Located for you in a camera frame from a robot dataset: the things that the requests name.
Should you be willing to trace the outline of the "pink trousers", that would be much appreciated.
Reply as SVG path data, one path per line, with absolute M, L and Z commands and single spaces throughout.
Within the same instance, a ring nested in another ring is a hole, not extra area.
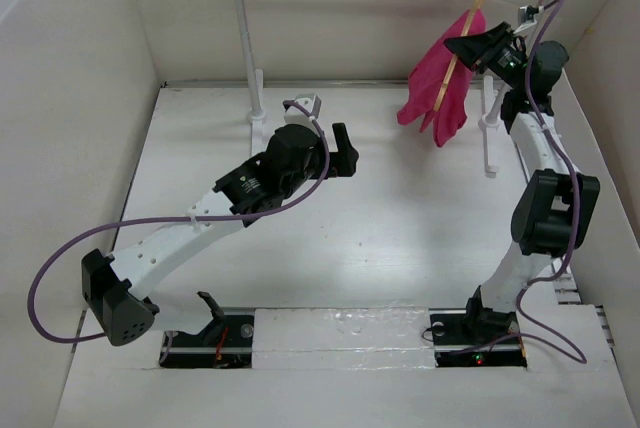
M 397 112 L 397 122 L 406 126 L 422 118 L 419 132 L 433 127 L 433 139 L 443 147 L 467 121 L 465 99 L 473 73 L 460 61 L 449 69 L 454 55 L 445 47 L 448 38 L 481 34 L 486 20 L 478 10 L 466 34 L 463 33 L 469 11 L 465 11 L 429 48 L 408 78 L 408 100 Z

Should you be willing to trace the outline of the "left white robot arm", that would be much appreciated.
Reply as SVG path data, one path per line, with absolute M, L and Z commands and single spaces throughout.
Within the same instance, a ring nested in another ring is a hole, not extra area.
M 291 209 L 327 178 L 351 177 L 359 159 L 345 124 L 332 126 L 337 149 L 299 124 L 275 131 L 265 151 L 215 182 L 183 217 L 158 220 L 136 245 L 106 255 L 95 249 L 81 261 L 82 295 L 115 347 L 151 329 L 159 313 L 149 296 L 173 271 L 213 243 L 257 220 Z

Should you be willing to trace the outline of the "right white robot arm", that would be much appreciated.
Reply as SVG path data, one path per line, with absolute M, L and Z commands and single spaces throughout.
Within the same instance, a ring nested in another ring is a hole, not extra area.
M 569 248 L 581 246 L 600 183 L 566 160 L 555 130 L 550 93 L 569 60 L 560 43 L 544 41 L 527 55 L 523 39 L 503 22 L 485 33 L 448 38 L 444 45 L 466 68 L 491 70 L 508 86 L 500 117 L 529 174 L 511 218 L 512 243 L 460 320 L 465 337 L 484 343 L 515 323 L 520 292 Z

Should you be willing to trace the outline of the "white foam block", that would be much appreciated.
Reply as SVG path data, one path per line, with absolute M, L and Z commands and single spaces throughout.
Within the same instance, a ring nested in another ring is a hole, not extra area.
M 425 309 L 260 309 L 256 370 L 416 371 L 435 367 Z

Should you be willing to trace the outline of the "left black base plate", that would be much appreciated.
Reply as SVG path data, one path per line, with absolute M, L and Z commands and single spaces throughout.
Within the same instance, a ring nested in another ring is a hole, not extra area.
M 248 369 L 252 366 L 254 312 L 226 315 L 224 326 L 205 341 L 199 334 L 164 336 L 159 366 L 167 369 Z

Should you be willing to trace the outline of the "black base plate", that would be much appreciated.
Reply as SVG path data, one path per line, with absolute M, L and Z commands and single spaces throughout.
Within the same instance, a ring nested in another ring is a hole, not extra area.
M 518 328 L 514 314 L 498 323 L 472 322 L 464 309 L 430 309 L 424 341 L 434 349 L 437 368 L 526 368 L 518 338 L 501 340 Z
M 252 366 L 254 312 L 226 315 L 224 326 L 205 341 L 199 334 L 164 336 L 159 366 L 167 369 L 248 369 Z

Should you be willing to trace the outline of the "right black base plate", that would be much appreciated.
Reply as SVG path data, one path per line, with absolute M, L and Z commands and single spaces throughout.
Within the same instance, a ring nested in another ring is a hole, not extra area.
M 526 368 L 518 338 L 501 340 L 518 328 L 514 314 L 498 323 L 472 322 L 464 309 L 430 309 L 424 341 L 434 349 L 437 368 Z

